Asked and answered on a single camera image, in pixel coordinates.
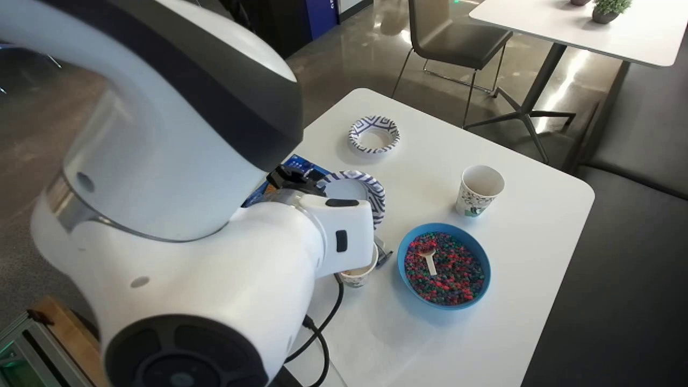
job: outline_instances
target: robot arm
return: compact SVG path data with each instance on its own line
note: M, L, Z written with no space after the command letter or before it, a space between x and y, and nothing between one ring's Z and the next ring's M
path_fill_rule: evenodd
M301 139L287 62L183 0L5 0L0 39L108 82L33 238L90 301L113 382L270 382L314 278L372 251L369 203L241 208Z

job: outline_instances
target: floor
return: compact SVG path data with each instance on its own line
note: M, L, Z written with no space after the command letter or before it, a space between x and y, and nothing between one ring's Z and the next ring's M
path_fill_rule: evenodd
M294 68L305 100L305 122L314 120L353 89L372 89L433 117L461 125L466 89L428 76L427 60L409 53L409 21L404 0L376 0L374 6L349 18L328 36L298 52ZM516 34L505 52L499 87L523 100L546 57L548 43ZM492 62L479 73L490 87ZM570 153L593 105L609 91L619 62L570 49L539 100L539 108L576 111L568 134L559 122L539 122L543 143L552 163ZM466 68L428 62L430 72L466 79ZM68 278L56 273L33 248L28 219L41 188L60 165L77 122L89 117L104 82L70 65L59 68L49 58L28 52L0 52L0 326L45 294L68 301L81 316L89 305ZM508 111L499 100L474 96L472 120ZM520 122L475 131L484 137L535 155Z

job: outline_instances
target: chair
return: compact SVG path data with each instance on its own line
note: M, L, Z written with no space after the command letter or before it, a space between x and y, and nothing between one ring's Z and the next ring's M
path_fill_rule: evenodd
M494 82L492 82L492 89L489 91L492 96L496 96L494 87L502 72L505 43L510 41L511 33L472 21L466 16L455 19L450 6L451 6L450 0L409 0L413 49L409 49L407 53L403 73L398 76L393 91L398 89L404 76L410 52L419 53L427 60L474 68L472 83L458 82L468 87L468 100L464 109L464 122L466 122L472 96L475 89L475 76L494 58L496 52L502 52Z

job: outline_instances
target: blue bowl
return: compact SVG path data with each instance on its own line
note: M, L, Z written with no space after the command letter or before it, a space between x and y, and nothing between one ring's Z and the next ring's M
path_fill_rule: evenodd
M468 253L477 261L477 265L481 267L484 270L484 282L481 282L481 289L477 289L477 293L474 294L472 301L464 301L464 304L457 304L457 305L446 305L446 304L433 304L428 301L427 296L421 296L410 279L407 278L407 251L410 248L410 244L423 235L433 235L433 232L439 232L439 235L450 235L455 237L461 245L464 245L468 249ZM464 230L457 229L457 226L450 226L450 224L423 224L423 226L418 226L413 229L403 245L398 248L396 251L396 267L398 267L398 273L403 278L403 282L409 286L409 291L419 296L421 301L435 305L435 308L441 308L441 310L464 310L474 304L477 304L487 293L489 293L489 286L490 286L490 261L489 261L489 253L479 248L479 244Z

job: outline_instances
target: blue and white bowl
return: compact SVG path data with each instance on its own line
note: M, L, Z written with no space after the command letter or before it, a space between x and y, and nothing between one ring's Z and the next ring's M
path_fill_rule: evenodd
M328 194L328 198L369 201L374 226L382 224L388 196L382 183L372 174L361 170L342 170L328 174L316 184Z
M385 117L363 117L349 134L355 151L363 155L382 155L400 143L400 129Z

